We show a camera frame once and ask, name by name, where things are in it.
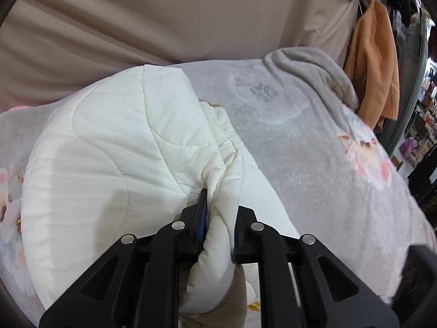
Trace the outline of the orange hanging garment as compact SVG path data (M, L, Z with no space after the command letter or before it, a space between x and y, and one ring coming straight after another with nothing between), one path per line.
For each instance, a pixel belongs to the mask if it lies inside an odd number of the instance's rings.
M400 86L398 57L387 8L370 3L356 23L345 73L359 98L356 111L372 130L398 119Z

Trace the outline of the cream quilted jacket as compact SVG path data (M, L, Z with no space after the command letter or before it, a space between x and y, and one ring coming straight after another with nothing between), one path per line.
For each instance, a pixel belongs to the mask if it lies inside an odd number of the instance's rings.
M232 262L238 208L297 237L223 107L179 68L131 68L58 107L22 188L22 241L44 307L122 235L153 235L207 190L204 249L181 291L183 327L243 327L259 299L255 265Z

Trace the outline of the grey floral fleece blanket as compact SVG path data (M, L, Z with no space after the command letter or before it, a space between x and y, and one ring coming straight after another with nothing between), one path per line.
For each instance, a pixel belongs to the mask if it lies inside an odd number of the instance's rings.
M385 301L401 282L408 247L436 249L405 180L355 114L349 78L321 50L164 68L181 69L199 100L225 109L298 234L319 238ZM71 97L1 115L1 279L33 323L46 307L24 254L24 174L51 114Z

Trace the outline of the beige curtain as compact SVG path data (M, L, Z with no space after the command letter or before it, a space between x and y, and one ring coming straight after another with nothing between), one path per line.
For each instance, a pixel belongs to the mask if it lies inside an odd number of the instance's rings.
M358 0L16 0L1 25L1 109L58 101L136 65L322 49L342 63Z

